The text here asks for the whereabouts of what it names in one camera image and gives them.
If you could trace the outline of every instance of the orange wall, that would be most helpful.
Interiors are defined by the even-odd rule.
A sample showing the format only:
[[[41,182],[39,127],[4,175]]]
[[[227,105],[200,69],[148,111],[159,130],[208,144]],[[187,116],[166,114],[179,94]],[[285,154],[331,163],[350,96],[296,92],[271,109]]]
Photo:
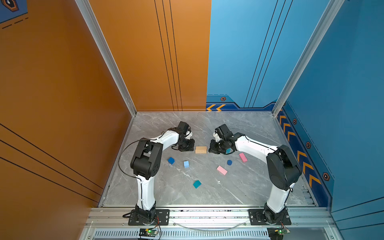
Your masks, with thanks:
[[[210,0],[91,0],[138,111],[205,110]]]
[[[74,1],[28,1],[0,43],[0,239],[77,239],[131,116]]]

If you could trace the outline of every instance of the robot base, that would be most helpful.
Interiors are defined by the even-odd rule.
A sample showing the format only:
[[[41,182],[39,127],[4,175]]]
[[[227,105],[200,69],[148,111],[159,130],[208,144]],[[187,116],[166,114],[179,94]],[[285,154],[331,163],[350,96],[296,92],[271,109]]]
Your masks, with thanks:
[[[131,211],[129,216],[128,225],[130,226],[145,226],[156,225],[157,218],[159,218],[159,225],[168,225],[169,209],[155,209],[155,205],[149,210],[145,211],[135,206],[135,210]]]
[[[248,214],[251,225],[274,225],[280,221],[284,225],[292,224],[286,207],[276,214],[265,204],[264,209],[249,209]]]

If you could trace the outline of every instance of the pink block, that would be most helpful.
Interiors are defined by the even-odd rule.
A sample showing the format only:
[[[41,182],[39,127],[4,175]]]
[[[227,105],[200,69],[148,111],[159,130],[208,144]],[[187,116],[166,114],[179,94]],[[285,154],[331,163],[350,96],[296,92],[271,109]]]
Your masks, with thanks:
[[[243,162],[248,161],[248,159],[245,157],[244,153],[240,153],[239,156],[240,156],[241,160],[243,160]]]
[[[218,168],[217,168],[217,170],[219,171],[219,172],[221,172],[222,174],[227,174],[227,170],[225,170],[222,166],[219,166]]]

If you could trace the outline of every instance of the white arm segment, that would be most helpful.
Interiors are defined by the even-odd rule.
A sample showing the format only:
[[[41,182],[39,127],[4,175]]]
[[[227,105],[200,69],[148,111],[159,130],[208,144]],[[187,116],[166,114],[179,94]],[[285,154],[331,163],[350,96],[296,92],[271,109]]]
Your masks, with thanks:
[[[277,150],[277,146],[267,145],[262,142],[250,139],[249,137],[241,136],[235,142],[237,150],[248,153],[266,163],[268,153],[273,153]],[[268,207],[275,213],[279,213],[285,207],[285,201],[288,198],[289,190],[284,191],[272,184],[271,194],[266,202]]]
[[[186,139],[190,139],[192,137],[192,132],[187,132]],[[164,135],[159,135],[156,138],[151,139],[151,142],[159,142],[163,144],[163,151],[167,149],[169,146],[176,144],[179,140],[179,134],[175,131],[168,130],[164,133]],[[148,180],[143,176],[136,176],[139,178],[137,180],[137,186],[139,189],[139,199],[137,201],[137,205],[143,210],[150,210],[155,204],[155,196],[154,196],[154,177],[150,177]]]

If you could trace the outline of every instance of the blue cube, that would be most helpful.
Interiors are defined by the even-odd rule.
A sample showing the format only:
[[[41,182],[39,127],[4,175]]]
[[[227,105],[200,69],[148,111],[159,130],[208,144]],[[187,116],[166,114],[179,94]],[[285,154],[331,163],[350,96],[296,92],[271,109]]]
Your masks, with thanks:
[[[197,180],[197,181],[193,184],[193,186],[194,186],[195,188],[198,188],[200,185],[201,185],[201,182],[200,182],[199,180]]]
[[[170,158],[168,159],[168,162],[172,165],[172,164],[175,163],[175,160],[174,160],[173,158],[170,157]]]

